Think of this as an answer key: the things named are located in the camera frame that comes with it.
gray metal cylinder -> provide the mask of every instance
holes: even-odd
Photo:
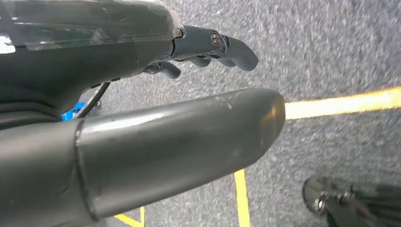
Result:
[[[131,210],[252,164],[277,138],[284,108],[277,92],[255,89],[87,119],[78,153],[96,215]]]
[[[0,130],[0,226],[93,223],[75,153],[78,121]]]

robotic hand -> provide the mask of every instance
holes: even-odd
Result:
[[[174,35],[174,49],[163,60],[190,61],[198,67],[206,67],[212,59],[217,59],[227,67],[237,66],[245,71],[255,69],[259,62],[246,44],[238,39],[220,35],[212,29],[180,26],[174,31]],[[181,73],[177,67],[166,61],[150,64],[144,72],[162,72],[172,79]]]
[[[178,77],[168,61],[258,59],[154,1],[1,0],[0,18],[0,226],[84,226],[185,192],[249,166],[283,127],[267,89],[62,122],[85,89]]]

blue component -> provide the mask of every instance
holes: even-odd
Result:
[[[61,115],[63,121],[69,121],[84,107],[85,102],[78,102],[72,110],[68,110],[65,114]]]

bolt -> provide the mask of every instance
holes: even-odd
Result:
[[[217,32],[212,32],[211,39],[212,39],[212,44],[213,44],[214,46],[219,46],[219,45],[220,45],[221,37],[220,37],[220,34],[219,34],[219,33],[217,33]]]
[[[322,211],[324,209],[324,201],[321,199],[316,199],[314,202],[314,207],[317,211]]]

gray carpet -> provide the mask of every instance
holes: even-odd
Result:
[[[248,87],[287,101],[401,86],[401,3],[396,0],[165,0],[188,25],[249,44],[252,72],[178,64],[182,75],[115,82],[101,114],[168,104]],[[401,183],[401,110],[287,121],[268,153],[246,169],[254,227],[323,227],[302,203],[310,175]],[[138,218],[139,212],[128,215]],[[235,184],[227,176],[146,207],[148,227],[237,227]],[[113,218],[109,226],[125,226]]]

